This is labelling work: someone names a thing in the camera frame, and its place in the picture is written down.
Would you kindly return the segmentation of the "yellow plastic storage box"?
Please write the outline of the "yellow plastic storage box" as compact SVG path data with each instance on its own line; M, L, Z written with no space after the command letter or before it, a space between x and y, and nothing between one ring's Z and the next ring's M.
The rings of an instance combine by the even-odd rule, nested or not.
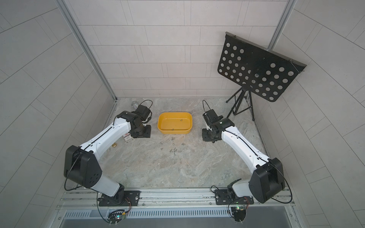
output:
M185 135L193 127L193 117L187 112L165 112L160 114L157 127L166 135Z

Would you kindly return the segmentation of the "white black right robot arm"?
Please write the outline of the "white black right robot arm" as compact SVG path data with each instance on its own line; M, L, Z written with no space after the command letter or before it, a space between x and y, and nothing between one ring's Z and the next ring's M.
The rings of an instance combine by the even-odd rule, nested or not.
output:
M205 142L219 140L227 143L248 166L251 177L248 180L236 180L227 186L229 197L233 201L253 196L264 203L285 189L283 166L279 159L271 159L253 146L228 118L206 119L206 128L202 129Z

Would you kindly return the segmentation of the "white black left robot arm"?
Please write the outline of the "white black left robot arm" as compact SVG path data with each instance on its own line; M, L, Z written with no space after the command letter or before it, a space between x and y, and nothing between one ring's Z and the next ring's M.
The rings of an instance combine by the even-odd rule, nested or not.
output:
M151 118L151 110L143 105L132 112L123 111L91 140L80 146L70 146L65 154L65 178L106 197L123 200L124 186L103 174L99 160L125 134L133 138L150 138L151 126L147 123Z

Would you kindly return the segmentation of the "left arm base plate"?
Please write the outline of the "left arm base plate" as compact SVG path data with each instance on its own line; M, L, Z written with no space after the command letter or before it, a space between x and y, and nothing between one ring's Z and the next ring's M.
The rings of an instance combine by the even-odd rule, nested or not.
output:
M114 197L102 194L98 198L98 206L100 207L121 207L121 206L137 206L140 199L141 191L124 191L118 192Z

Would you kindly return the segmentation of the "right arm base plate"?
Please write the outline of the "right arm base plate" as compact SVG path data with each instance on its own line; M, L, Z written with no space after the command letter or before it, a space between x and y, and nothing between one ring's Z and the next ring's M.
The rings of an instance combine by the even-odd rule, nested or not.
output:
M215 189L212 190L215 194L216 205L253 205L253 197L235 197L228 193L227 189Z

